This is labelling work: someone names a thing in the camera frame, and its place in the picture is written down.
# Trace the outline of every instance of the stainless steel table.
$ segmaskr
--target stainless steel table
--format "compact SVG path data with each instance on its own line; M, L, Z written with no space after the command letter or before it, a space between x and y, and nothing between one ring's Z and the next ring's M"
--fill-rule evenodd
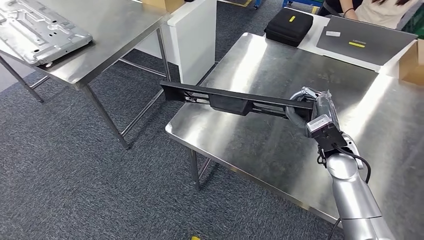
M141 116L162 94L158 92L150 103L138 114L129 126L120 132L103 105L99 102L89 83L102 71L116 61L123 61L137 68L163 76L171 81L167 56L165 53L164 40L160 26L169 19L169 14L160 9L144 9L139 2L132 0L38 0L46 7L62 15L75 25L81 27L93 36L93 43L71 52L56 60L49 67L35 67L35 70L45 73L47 76L32 86L27 85L19 74L0 56L0 63L4 65L12 75L39 101L40 96L34 91L48 78L70 86L76 90L82 90L88 99L97 108L100 115L110 126L121 144L128 149L124 140L128 131L140 120ZM156 31L159 41L161 56L165 73L149 69L121 59L132 50L139 42ZM26 64L23 59L16 55L7 45L0 41L0 53Z
M397 239L424 239L424 89L245 33L203 87L290 98L302 86L330 90L341 129L371 167L370 188ZM238 116L186 103L166 126L187 146L199 187L196 152L281 194L329 222L338 218L317 144L283 118Z

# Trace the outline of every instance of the carpet floor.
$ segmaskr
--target carpet floor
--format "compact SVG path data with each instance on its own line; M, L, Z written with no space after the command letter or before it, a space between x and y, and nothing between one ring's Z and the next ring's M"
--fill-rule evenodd
M265 0L255 11L219 2L216 59L242 33L262 34L279 5ZM126 58L161 66L137 51ZM170 70L178 80L176 66ZM118 62L91 86L123 129L160 80ZM54 81L37 92L44 104L17 83L0 92L0 239L327 239L330 223L219 164L196 191L187 150L165 133L181 103L161 97L124 150L83 93ZM333 239L343 239L340 229Z

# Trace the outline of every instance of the person's hand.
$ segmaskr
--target person's hand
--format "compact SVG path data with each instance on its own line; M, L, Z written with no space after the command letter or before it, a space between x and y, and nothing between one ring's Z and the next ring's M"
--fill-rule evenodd
M351 9L351 10L347 11L347 12L344 14L344 17L345 17L345 18L347 18L347 19L352 19L352 20L356 20L356 21L358 21L358 16L357 16L357 14L356 14L355 10L353 10L353 9Z

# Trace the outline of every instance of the black zippered case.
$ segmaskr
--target black zippered case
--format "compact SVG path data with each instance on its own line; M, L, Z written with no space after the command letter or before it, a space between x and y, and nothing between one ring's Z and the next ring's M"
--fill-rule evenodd
M266 26L266 38L297 47L311 29L313 21L314 17L309 14L283 8Z

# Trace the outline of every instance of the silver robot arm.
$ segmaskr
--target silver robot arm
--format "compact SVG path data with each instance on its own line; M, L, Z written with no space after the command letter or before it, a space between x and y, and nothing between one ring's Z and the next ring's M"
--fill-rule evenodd
M332 178L332 192L346 240L394 240L368 184L359 175L364 168L353 139L340 131L331 94L304 87L291 100L316 101L313 120L306 122L287 107L290 121L318 142L322 162Z

